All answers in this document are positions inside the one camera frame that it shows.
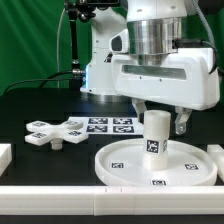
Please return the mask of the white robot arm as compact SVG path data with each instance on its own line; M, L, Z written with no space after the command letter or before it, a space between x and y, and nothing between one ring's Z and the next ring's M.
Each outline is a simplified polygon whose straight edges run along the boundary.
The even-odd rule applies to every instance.
M213 41L184 37L186 17L201 12L198 0L127 0L125 18L96 11L92 60L81 91L99 100L126 96L137 114L147 101L172 105L175 131L186 132L194 110L220 99Z

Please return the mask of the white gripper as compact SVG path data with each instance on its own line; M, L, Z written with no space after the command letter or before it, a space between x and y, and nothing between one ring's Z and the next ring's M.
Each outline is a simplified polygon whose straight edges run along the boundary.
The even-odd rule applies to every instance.
M138 59L128 54L114 55L113 86L118 94L133 98L139 122L147 110L144 100L179 106L175 108L175 133L182 135L191 109L214 107L220 99L218 72L210 73L212 66L211 48L179 48L166 55L160 66L139 65Z

